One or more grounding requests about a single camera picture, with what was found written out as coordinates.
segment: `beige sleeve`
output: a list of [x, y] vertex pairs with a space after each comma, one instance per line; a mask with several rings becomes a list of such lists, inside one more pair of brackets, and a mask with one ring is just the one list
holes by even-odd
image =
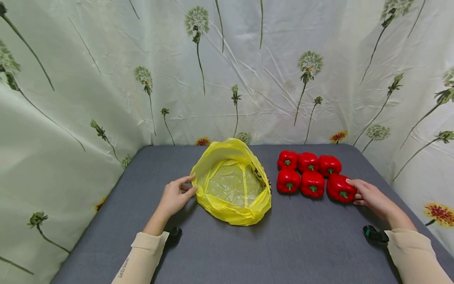
[[168, 232], [159, 237], [138, 233], [112, 284], [150, 284], [168, 236]]
[[411, 230], [385, 231], [388, 250], [404, 284], [453, 284], [426, 236]]

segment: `hand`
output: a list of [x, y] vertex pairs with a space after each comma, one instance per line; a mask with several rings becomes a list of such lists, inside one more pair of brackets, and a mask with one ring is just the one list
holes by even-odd
[[186, 183], [190, 183], [195, 177], [195, 174], [185, 176], [171, 181], [168, 185], [166, 185], [156, 211], [168, 216], [168, 218], [180, 211], [189, 199], [197, 192], [197, 186], [189, 187], [185, 185]]
[[376, 186], [360, 179], [347, 179], [346, 182], [358, 190], [355, 201], [353, 201], [354, 205], [368, 207], [382, 220], [387, 221], [391, 229], [417, 231], [407, 214]]
[[190, 183], [195, 177], [195, 174], [185, 176], [166, 185], [156, 211], [143, 229], [144, 233], [152, 236], [160, 236], [163, 233], [169, 218], [180, 211], [197, 192], [197, 186], [190, 188], [184, 185]]

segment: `white fabric backdrop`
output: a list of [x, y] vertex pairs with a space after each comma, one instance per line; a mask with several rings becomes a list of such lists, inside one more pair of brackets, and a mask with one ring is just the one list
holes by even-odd
[[[3, 1], [8, 11], [0, 19], [5, 69], [0, 68], [1, 283], [50, 282], [68, 256], [65, 249], [72, 249], [122, 174], [120, 163], [127, 155], [147, 144], [172, 144], [172, 138], [183, 145], [200, 137], [232, 137], [237, 120], [233, 85], [241, 95], [236, 137], [250, 133], [250, 144], [302, 144], [309, 120], [307, 143], [330, 143], [333, 134], [345, 130], [340, 143], [354, 144], [379, 113], [393, 78], [404, 73], [403, 86], [373, 123], [389, 127], [389, 137], [372, 141], [364, 151], [390, 183], [434, 135], [454, 130], [449, 101], [422, 120], [400, 149], [412, 126], [436, 105], [435, 93], [453, 85], [443, 82], [454, 66], [454, 3], [448, 0], [391, 1], [387, 11], [397, 8], [398, 16], [383, 32], [362, 84], [381, 24], [393, 15], [380, 19], [385, 0], [262, 0], [261, 47], [260, 0], [219, 0], [223, 29], [215, 0]], [[408, 11], [401, 9], [408, 4]], [[197, 5], [209, 19], [209, 31], [200, 28], [199, 43], [205, 96], [197, 44], [185, 26], [185, 15]], [[37, 54], [55, 91], [8, 20]], [[303, 90], [298, 64], [307, 51], [323, 56], [324, 65], [307, 83], [293, 126]], [[135, 78], [138, 66], [149, 70], [152, 81]], [[7, 74], [61, 127], [13, 90]], [[318, 96], [323, 101], [314, 108]], [[169, 111], [168, 129], [163, 108]], [[105, 134], [98, 137], [91, 120]], [[384, 132], [381, 128], [375, 138]], [[370, 142], [366, 133], [355, 145], [360, 150]], [[453, 137], [447, 135], [449, 142]], [[435, 220], [429, 228], [452, 253], [453, 153], [451, 144], [433, 142], [393, 184], [423, 222]], [[439, 208], [444, 217], [424, 213], [430, 203], [447, 206]], [[48, 219], [29, 220], [40, 211]]]

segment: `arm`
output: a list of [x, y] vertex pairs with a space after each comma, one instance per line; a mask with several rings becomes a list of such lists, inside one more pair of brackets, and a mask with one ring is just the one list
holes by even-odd
[[112, 284], [149, 284], [163, 254], [168, 232], [163, 232], [169, 218], [181, 210], [196, 193], [197, 187], [184, 183], [194, 179], [187, 176], [166, 185], [158, 208], [142, 232], [136, 235], [131, 252], [120, 267]]
[[360, 179], [347, 179], [347, 183], [358, 190], [354, 204], [369, 207], [391, 227], [385, 231], [390, 239], [388, 250], [404, 284], [453, 284], [438, 263], [430, 240], [418, 233], [405, 212], [375, 186]]

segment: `orange flower print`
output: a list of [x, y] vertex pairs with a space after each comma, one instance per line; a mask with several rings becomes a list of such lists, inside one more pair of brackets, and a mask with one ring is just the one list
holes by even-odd
[[333, 136], [331, 136], [330, 141], [332, 144], [339, 144], [339, 142], [342, 142], [345, 137], [347, 137], [348, 131], [343, 130], [335, 133]]
[[103, 197], [103, 199], [102, 199], [98, 204], [96, 204], [96, 206], [94, 207], [94, 209], [96, 210], [96, 212], [98, 212], [99, 209], [101, 209], [101, 207], [102, 207], [103, 204], [104, 204], [104, 201], [106, 201], [106, 197]]
[[454, 210], [438, 203], [428, 203], [424, 206], [424, 214], [432, 220], [426, 224], [429, 226], [435, 222], [445, 228], [454, 228]]
[[208, 137], [200, 137], [196, 141], [197, 146], [208, 146], [208, 145], [210, 145], [210, 143], [211, 143], [211, 141]]

